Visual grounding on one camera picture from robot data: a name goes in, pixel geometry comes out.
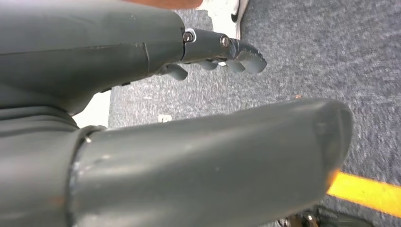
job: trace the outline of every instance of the screw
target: screw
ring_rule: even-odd
[[[192,42],[193,41],[193,35],[190,32],[186,32],[183,34],[183,40],[184,42]]]
[[[224,48],[228,48],[229,42],[228,37],[225,35],[220,38],[220,43]]]

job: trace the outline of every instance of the yellow stripe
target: yellow stripe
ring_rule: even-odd
[[[329,195],[401,218],[401,187],[339,173]]]

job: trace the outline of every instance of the prosthetic arm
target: prosthetic arm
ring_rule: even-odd
[[[93,94],[178,64],[261,72],[262,55],[173,12],[125,2],[0,1],[0,226],[250,227],[316,204],[352,134],[348,107],[305,99],[106,130]]]

